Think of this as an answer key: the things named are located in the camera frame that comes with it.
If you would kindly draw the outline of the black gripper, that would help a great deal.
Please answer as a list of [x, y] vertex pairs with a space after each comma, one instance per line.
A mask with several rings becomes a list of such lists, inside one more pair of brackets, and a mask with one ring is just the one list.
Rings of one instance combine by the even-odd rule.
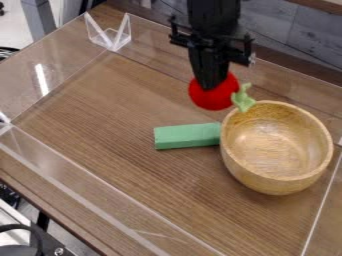
[[[252, 41], [248, 33], [237, 35], [240, 0], [186, 0], [190, 32], [176, 17], [169, 17], [169, 42], [188, 49], [192, 72], [203, 89], [213, 89], [227, 78], [229, 62], [252, 63]], [[205, 80], [208, 65], [208, 84]]]

